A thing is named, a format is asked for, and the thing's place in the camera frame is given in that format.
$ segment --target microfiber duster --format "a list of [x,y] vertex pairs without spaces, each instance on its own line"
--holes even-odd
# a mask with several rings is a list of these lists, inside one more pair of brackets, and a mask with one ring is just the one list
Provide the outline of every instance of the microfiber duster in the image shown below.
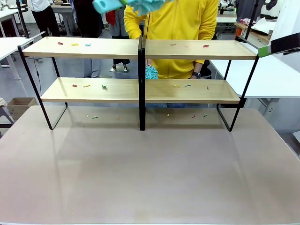
[[159,10],[166,1],[168,0],[94,0],[93,6],[98,13],[103,14],[129,5],[141,16]]
[[146,79],[158,79],[158,71],[153,66],[146,66]]

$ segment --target shelf board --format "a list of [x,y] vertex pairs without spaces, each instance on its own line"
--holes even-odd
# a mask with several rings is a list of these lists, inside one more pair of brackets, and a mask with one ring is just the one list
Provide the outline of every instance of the shelf board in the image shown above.
[[127,39],[45,37],[23,52],[30,57],[137,59],[138,43],[138,40]]
[[146,103],[236,104],[239,101],[225,80],[146,80]]
[[145,50],[147,59],[254,60],[256,57],[238,41],[147,40]]
[[61,77],[41,99],[44,102],[138,103],[138,80]]

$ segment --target brown box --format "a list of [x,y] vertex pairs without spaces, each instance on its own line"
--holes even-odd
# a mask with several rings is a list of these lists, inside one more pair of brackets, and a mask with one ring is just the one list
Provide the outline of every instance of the brown box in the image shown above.
[[38,105],[34,97],[15,97],[8,103],[7,109],[16,121],[33,105]]

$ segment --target black wristwatch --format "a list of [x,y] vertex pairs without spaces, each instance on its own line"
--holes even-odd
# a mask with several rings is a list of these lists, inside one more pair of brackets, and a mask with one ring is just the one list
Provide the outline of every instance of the black wristwatch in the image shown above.
[[192,76],[196,76],[197,78],[200,78],[201,75],[200,75],[200,72],[199,72],[199,73],[193,72],[193,73],[192,73]]

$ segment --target white shirt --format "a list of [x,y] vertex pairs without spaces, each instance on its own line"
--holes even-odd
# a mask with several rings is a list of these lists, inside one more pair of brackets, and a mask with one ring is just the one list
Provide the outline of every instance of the white shirt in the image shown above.
[[41,12],[50,6],[49,0],[28,0],[28,7],[34,12]]

